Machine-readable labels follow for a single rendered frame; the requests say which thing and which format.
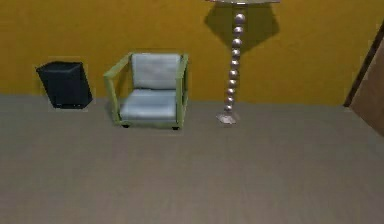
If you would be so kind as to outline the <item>brown room door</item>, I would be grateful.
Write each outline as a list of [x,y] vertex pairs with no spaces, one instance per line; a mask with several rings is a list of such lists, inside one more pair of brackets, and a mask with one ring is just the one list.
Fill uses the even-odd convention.
[[343,106],[384,137],[384,20]]

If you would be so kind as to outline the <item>silver beaded floor lamp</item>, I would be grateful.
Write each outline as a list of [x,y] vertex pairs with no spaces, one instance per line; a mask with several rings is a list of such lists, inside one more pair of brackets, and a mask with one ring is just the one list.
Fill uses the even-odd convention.
[[235,104],[235,93],[239,79],[239,68],[241,58],[241,47],[243,44],[242,34],[247,16],[246,9],[249,6],[260,5],[265,3],[279,3],[281,0],[207,0],[210,2],[228,5],[234,13],[232,19],[232,39],[231,39],[231,60],[230,70],[228,72],[228,84],[224,103],[224,111],[216,116],[216,118],[226,125],[236,123],[236,116],[233,112]]

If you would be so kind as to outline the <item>black bin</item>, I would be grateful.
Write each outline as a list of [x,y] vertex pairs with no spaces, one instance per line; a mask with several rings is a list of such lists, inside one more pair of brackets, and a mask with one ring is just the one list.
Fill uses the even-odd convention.
[[83,109],[93,100],[82,62],[52,61],[36,72],[54,108]]

